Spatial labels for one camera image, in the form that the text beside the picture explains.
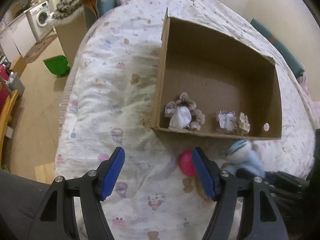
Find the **brown cardboard box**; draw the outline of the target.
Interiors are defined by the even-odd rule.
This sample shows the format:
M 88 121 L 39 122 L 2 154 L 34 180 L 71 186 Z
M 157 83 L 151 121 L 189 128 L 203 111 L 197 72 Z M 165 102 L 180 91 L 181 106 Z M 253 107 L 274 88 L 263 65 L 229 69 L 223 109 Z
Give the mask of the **brown cardboard box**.
M 208 26 L 165 16 L 152 129 L 171 131 L 165 106 L 184 92 L 205 116 L 204 125 L 193 135 L 240 138 L 239 130 L 220 128 L 217 114 L 227 111 L 248 117 L 246 139 L 281 138 L 281 96 L 274 60 Z

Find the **pink round soft ball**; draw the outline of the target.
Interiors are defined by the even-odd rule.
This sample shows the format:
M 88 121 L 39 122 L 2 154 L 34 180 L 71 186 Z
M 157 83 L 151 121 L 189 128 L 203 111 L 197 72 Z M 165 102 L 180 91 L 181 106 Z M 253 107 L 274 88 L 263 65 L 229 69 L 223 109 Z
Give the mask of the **pink round soft ball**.
M 193 165 L 192 151 L 184 151 L 178 158 L 179 166 L 186 176 L 197 176 L 197 172 Z

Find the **beige fabric scrunchie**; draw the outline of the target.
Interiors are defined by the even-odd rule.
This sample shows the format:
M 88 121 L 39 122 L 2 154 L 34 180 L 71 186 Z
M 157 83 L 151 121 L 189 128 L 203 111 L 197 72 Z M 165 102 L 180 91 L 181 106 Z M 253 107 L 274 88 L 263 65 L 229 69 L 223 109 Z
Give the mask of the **beige fabric scrunchie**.
M 176 107 L 180 106 L 186 106 L 191 112 L 192 117 L 189 126 L 183 129 L 199 131 L 205 123 L 206 116 L 203 114 L 201 110 L 199 110 L 196 102 L 193 99 L 191 99 L 186 92 L 182 92 L 175 101 L 170 101 L 166 104 L 166 106 L 164 107 L 164 116 L 170 119 L 170 117 L 168 116 L 168 110 L 175 109 Z

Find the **white washing machine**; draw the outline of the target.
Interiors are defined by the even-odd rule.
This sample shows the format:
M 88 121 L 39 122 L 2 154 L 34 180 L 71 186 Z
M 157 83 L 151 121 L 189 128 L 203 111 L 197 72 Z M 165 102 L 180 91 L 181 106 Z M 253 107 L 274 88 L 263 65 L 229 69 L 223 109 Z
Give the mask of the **white washing machine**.
M 30 8 L 26 13 L 31 31 L 36 43 L 40 43 L 52 32 L 52 26 L 48 23 L 50 10 L 48 0 Z

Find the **white sock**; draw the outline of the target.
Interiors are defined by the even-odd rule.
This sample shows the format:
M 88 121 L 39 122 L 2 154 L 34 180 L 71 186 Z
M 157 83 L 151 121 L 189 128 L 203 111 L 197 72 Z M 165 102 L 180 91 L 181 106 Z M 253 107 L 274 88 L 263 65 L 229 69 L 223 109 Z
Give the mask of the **white sock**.
M 172 128 L 186 128 L 191 123 L 191 112 L 186 106 L 176 107 L 168 110 L 170 117 L 169 126 Z

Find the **light blue plush toy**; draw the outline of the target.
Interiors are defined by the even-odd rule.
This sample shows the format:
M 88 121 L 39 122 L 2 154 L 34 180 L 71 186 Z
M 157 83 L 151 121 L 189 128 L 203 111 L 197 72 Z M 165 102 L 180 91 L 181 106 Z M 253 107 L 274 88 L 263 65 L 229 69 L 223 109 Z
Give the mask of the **light blue plush toy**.
M 226 170 L 236 178 L 264 179 L 266 172 L 258 154 L 253 150 L 253 144 L 249 140 L 238 140 L 224 153 L 225 163 L 221 170 Z

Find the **white kitchen cabinet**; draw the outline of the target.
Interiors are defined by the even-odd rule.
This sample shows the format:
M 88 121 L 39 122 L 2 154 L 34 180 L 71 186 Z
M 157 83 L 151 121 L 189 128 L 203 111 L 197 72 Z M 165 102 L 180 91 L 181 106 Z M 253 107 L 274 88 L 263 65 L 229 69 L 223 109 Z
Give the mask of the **white kitchen cabinet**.
M 19 56 L 25 57 L 35 44 L 26 14 L 16 18 L 1 32 L 1 53 L 10 62 Z

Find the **white patterned bed quilt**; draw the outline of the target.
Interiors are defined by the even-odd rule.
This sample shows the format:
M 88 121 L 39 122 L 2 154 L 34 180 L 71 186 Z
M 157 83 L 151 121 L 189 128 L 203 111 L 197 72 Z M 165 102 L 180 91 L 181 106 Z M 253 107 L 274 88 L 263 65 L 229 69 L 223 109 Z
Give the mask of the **white patterned bed quilt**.
M 217 0 L 128 1 L 99 19 L 78 50 L 55 164 L 56 174 L 76 178 L 124 148 L 117 185 L 102 203 L 116 239 L 201 239 L 215 203 L 199 196 L 177 156 L 200 146 L 221 165 L 219 155 L 232 143 L 151 129 L 166 14 L 206 25 L 275 60 L 282 137 L 253 147 L 268 171 L 305 178 L 313 167 L 315 112 L 281 54 L 244 18 Z

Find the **pink suitcase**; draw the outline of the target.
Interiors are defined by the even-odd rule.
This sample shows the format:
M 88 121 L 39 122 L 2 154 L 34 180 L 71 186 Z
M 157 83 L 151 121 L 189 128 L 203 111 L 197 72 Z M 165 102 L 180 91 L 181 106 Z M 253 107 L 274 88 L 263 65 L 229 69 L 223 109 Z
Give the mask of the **pink suitcase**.
M 7 71 L 7 68 L 5 65 L 1 64 L 0 66 L 0 75 L 1 75 L 1 78 L 7 82 L 8 78 L 9 78 L 9 75 L 8 75 L 8 71 Z M 6 89 L 4 87 L 1 88 L 1 91 L 0 91 L 0 112 L 2 111 L 3 107 L 4 107 L 4 104 L 5 104 L 5 101 L 8 97 L 9 93 L 6 91 Z

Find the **cream scrunchie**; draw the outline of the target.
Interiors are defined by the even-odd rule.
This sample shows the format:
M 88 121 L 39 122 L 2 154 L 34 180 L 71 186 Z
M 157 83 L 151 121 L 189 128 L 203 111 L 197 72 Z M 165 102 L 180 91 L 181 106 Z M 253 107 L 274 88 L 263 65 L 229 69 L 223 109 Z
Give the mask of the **cream scrunchie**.
M 247 135 L 251 129 L 248 116 L 241 112 L 237 119 L 237 122 L 238 122 L 238 126 L 237 126 L 238 135 Z

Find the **clear plastic bag with label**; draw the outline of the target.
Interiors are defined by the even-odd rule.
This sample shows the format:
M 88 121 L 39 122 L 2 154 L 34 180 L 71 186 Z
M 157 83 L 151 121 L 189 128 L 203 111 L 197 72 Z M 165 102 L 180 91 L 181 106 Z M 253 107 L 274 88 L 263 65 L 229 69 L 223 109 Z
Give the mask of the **clear plastic bag with label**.
M 218 111 L 216 114 L 217 130 L 221 133 L 234 134 L 237 129 L 237 117 L 234 111 Z

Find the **teal bolster pillow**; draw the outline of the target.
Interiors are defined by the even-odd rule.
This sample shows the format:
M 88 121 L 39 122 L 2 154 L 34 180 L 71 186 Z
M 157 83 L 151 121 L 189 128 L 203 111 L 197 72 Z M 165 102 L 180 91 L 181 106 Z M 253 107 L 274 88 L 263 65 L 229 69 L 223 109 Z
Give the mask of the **teal bolster pillow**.
M 304 68 L 281 41 L 256 19 L 253 18 L 250 24 L 281 53 L 296 78 L 303 76 Z

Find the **teal cushion with orange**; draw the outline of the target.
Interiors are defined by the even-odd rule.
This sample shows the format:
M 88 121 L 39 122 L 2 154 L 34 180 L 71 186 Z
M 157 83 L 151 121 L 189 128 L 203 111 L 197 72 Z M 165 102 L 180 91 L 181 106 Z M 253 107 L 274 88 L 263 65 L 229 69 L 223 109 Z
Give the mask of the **teal cushion with orange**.
M 87 29 L 108 11 L 117 6 L 116 0 L 81 0 L 81 2 L 84 7 Z

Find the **wooden yellow chair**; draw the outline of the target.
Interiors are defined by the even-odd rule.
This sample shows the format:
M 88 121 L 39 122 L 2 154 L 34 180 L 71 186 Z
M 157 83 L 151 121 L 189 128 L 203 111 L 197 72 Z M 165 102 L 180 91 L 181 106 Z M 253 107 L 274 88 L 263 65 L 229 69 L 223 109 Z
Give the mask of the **wooden yellow chair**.
M 8 129 L 8 122 L 10 119 L 11 111 L 14 107 L 14 104 L 18 97 L 18 90 L 14 90 L 10 96 L 7 97 L 4 107 L 1 112 L 1 120 L 0 120 L 0 153 L 2 157 L 2 149 L 3 149 L 3 142 L 4 137 L 6 135 L 7 129 Z

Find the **green plastic bin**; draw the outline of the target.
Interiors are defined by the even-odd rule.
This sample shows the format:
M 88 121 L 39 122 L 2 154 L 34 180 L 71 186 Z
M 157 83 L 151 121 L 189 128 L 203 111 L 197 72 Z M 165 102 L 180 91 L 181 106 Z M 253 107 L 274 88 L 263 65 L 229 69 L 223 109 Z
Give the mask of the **green plastic bin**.
M 68 60 L 64 55 L 54 56 L 43 60 L 47 69 L 56 76 L 65 76 L 70 72 Z

